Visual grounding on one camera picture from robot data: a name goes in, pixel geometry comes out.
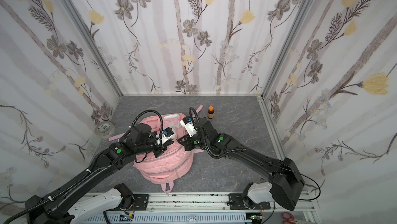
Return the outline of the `pink student backpack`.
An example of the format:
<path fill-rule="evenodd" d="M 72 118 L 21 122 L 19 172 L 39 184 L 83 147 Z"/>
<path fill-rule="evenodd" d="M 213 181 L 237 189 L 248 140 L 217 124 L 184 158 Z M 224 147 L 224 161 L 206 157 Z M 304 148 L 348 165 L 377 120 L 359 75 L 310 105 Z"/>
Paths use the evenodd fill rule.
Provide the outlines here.
<path fill-rule="evenodd" d="M 145 110 L 133 120 L 127 132 L 118 136 L 119 142 L 131 154 L 134 167 L 145 179 L 160 185 L 166 194 L 171 193 L 177 179 L 188 173 L 194 155 L 198 153 L 186 152 L 177 142 L 178 138 L 187 135 L 180 124 L 184 117 L 186 115 L 182 113 L 161 115 L 156 110 Z M 167 151 L 156 158 L 153 154 L 153 147 L 157 145 L 156 137 L 168 127 L 176 131 L 177 137 Z"/>

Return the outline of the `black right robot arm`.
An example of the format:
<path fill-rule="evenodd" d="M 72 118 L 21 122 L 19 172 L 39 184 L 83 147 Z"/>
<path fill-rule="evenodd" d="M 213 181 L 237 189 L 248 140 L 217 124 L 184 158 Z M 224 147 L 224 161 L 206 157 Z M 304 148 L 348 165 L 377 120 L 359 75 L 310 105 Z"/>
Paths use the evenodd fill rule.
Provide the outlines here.
<path fill-rule="evenodd" d="M 274 201 L 284 209 L 293 211 L 306 186 L 307 175 L 299 172 L 289 158 L 272 158 L 246 147 L 234 137 L 219 133 L 205 117 L 189 108 L 189 115 L 181 121 L 187 134 L 177 141 L 186 151 L 203 150 L 213 159 L 235 160 L 261 175 L 265 182 L 249 184 L 243 197 L 255 204 Z"/>

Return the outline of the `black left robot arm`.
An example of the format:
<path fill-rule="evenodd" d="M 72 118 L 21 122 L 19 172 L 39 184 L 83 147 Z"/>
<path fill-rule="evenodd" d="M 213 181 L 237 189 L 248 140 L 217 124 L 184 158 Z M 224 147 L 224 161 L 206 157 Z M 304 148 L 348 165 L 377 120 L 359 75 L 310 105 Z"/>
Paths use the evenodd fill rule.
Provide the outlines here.
<path fill-rule="evenodd" d="M 25 216 L 30 224 L 70 224 L 74 216 L 69 214 L 69 210 L 101 181 L 134 162 L 138 155 L 154 153 L 160 156 L 173 143 L 162 141 L 163 118 L 156 110 L 152 113 L 160 121 L 159 132 L 152 132 L 150 125 L 138 123 L 135 118 L 121 139 L 98 153 L 84 171 L 44 197 L 31 197 L 25 210 L 11 216 L 5 223 L 10 224 Z"/>

